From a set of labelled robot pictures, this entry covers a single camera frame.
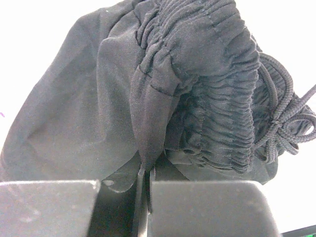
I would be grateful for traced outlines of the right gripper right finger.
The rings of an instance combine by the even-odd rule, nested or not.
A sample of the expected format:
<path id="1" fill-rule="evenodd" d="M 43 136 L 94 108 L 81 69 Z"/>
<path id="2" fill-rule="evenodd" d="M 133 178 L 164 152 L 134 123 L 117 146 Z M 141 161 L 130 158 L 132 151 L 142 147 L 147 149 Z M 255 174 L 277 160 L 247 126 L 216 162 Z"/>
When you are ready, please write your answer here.
<path id="1" fill-rule="evenodd" d="M 150 173 L 155 237 L 279 237 L 260 183 L 163 181 Z"/>

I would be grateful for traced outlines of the black trousers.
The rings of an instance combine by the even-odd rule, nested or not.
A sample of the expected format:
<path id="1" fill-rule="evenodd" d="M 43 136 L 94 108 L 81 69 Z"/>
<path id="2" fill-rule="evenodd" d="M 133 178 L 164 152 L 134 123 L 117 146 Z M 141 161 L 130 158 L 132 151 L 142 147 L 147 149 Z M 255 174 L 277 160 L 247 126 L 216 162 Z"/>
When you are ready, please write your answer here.
<path id="1" fill-rule="evenodd" d="M 315 92 L 294 93 L 233 0 L 125 0 L 70 29 L 8 132 L 0 179 L 124 193 L 166 158 L 166 179 L 265 184 L 315 139 Z"/>

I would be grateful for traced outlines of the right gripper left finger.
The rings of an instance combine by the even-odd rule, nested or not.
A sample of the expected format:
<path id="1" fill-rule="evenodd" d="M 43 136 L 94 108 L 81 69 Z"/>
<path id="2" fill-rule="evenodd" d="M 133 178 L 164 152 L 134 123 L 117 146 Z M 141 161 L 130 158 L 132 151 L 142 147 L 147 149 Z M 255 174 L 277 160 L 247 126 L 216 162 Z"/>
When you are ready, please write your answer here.
<path id="1" fill-rule="evenodd" d="M 12 181 L 0 185 L 3 237 L 135 237 L 144 170 L 109 179 Z"/>

